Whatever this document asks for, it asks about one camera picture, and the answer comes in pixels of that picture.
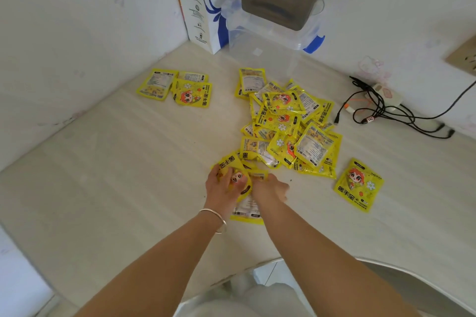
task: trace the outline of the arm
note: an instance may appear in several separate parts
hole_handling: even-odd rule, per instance
[[[320,317],[419,317],[383,279],[283,203],[289,185],[272,174],[253,181],[266,229]]]
[[[220,182],[216,165],[206,182],[205,208],[228,218],[241,190],[242,178],[229,190],[232,169]],[[200,212],[126,267],[75,317],[169,317],[173,316],[188,280],[222,221]]]

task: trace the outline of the person's left arm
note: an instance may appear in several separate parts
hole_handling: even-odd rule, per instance
[[[232,168],[220,182],[216,165],[206,182],[205,208],[228,218],[246,177],[229,190]],[[131,263],[94,296],[75,317],[173,316],[188,280],[223,222],[202,211]]]

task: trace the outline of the table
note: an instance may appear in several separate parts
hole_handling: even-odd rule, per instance
[[[154,67],[197,71],[213,83],[208,109],[143,98],[148,72],[0,173],[0,218],[51,286],[77,306],[202,207],[211,165],[239,148],[249,104],[233,97],[239,65],[185,43]],[[294,78],[342,103],[348,77],[304,58]],[[369,214],[334,181],[276,170],[289,205],[352,255],[414,272],[476,309],[476,141],[433,140],[395,122],[366,126],[341,114],[337,173],[351,157],[385,179]],[[263,226],[231,222],[213,238],[184,298],[279,254]]]

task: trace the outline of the container lid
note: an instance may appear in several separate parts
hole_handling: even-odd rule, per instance
[[[294,31],[280,26],[259,16],[245,12],[241,8],[241,0],[226,0],[221,6],[221,15],[227,20],[229,31],[235,29],[247,29],[259,36],[279,43],[289,49],[304,50],[312,54],[324,41],[324,37],[318,36],[320,15],[323,9],[323,1],[318,1],[316,12],[311,13],[304,27]]]

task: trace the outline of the person's left hand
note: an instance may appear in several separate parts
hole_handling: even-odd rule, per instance
[[[248,178],[243,176],[234,183],[233,188],[229,189],[233,168],[228,168],[227,174],[224,175],[220,181],[218,181],[217,178],[219,170],[220,165],[217,164],[208,175],[208,179],[205,183],[205,187],[207,188],[207,200],[203,207],[214,210],[219,213],[223,219],[228,219],[235,209],[241,191],[246,187]]]

